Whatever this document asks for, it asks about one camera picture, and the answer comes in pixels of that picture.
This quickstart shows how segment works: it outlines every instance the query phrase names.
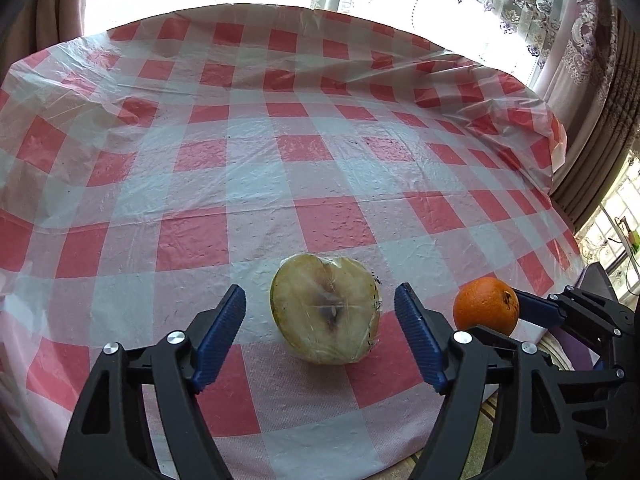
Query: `metal screw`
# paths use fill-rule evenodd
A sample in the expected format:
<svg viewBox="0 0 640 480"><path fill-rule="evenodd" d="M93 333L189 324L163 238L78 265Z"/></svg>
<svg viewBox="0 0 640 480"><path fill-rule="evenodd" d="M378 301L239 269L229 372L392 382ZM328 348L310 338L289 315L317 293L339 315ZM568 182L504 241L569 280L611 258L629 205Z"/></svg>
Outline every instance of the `metal screw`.
<svg viewBox="0 0 640 480"><path fill-rule="evenodd" d="M473 339L473 337L471 337L471 334L469 332L463 332L461 330L460 332L456 332L453 335L453 339L458 343L460 343L461 345L466 345L468 343L471 343L471 340Z"/></svg>
<svg viewBox="0 0 640 480"><path fill-rule="evenodd" d="M166 337L166 340L169 342L169 344L179 345L181 342L184 341L185 338L186 336L184 335L184 332L180 332L179 330L176 330L175 332L171 332Z"/></svg>
<svg viewBox="0 0 640 480"><path fill-rule="evenodd" d="M522 351L525 354L535 354L538 351L538 347L535 345L535 343L525 341L524 343L522 343Z"/></svg>
<svg viewBox="0 0 640 480"><path fill-rule="evenodd" d="M120 348L120 345L118 343L111 342L103 346L102 351L107 355L111 355L111 354L115 354L118 351L118 348Z"/></svg>

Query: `table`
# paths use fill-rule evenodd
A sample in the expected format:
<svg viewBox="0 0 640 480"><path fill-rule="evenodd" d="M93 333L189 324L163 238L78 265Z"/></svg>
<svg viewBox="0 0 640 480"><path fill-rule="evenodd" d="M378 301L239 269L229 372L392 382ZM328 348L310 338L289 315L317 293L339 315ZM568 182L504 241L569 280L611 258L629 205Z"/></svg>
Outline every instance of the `table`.
<svg viewBox="0 0 640 480"><path fill-rule="evenodd" d="M34 54L0 90L0 398L55 465L106 342L153 344L238 283L247 316L198 399L234 477L374 474L424 445L442 402L393 313L399 283L452 322L480 276L546 294L580 273L546 195L563 142L513 77L321 10L203 7ZM361 362L284 347L268 290L303 251L382 282Z"/></svg>

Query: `sheer curtain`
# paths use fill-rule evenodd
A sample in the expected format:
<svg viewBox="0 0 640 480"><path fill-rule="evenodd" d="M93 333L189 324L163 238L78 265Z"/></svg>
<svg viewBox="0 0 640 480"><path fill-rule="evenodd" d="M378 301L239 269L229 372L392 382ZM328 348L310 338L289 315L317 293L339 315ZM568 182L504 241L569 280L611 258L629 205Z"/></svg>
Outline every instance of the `sheer curtain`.
<svg viewBox="0 0 640 480"><path fill-rule="evenodd" d="M629 158L640 128L640 35L618 14L617 56L601 113L551 197L580 229Z"/></svg>
<svg viewBox="0 0 640 480"><path fill-rule="evenodd" d="M568 0L329 0L319 6L413 32L532 85Z"/></svg>
<svg viewBox="0 0 640 480"><path fill-rule="evenodd" d="M533 87L564 124L566 162L553 190L571 171L605 105L618 53L618 8L611 0L570 0L556 43Z"/></svg>

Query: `purple cloth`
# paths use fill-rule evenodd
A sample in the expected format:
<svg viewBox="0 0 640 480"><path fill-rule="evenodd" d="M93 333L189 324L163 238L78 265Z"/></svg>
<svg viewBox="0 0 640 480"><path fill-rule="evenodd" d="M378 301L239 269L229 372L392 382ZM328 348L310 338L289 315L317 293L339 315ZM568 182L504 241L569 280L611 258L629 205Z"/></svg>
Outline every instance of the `purple cloth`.
<svg viewBox="0 0 640 480"><path fill-rule="evenodd" d="M561 328L552 328L549 332L558 339L564 353L576 370L593 370L591 354L585 345Z"/></svg>

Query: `plastic wrap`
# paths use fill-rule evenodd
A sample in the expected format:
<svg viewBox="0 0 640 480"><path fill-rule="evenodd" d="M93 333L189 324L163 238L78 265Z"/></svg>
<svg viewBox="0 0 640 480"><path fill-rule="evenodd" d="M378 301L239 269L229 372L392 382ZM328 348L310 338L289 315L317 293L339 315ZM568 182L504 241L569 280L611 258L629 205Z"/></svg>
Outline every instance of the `plastic wrap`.
<svg viewBox="0 0 640 480"><path fill-rule="evenodd" d="M356 363L375 343L378 286L352 258L296 254L283 260L271 283L270 302L284 339L306 361Z"/></svg>
<svg viewBox="0 0 640 480"><path fill-rule="evenodd" d="M0 90L1 402L55 466L103 345L154 344L237 283L246 317L198 396L234 478L366 478L423 446L442 402L399 283L451 322L480 276L543 295L582 270L546 195L562 139L513 77L322 10L182 10L34 54ZM311 365L280 335L271 281L305 252L382 282L357 363Z"/></svg>

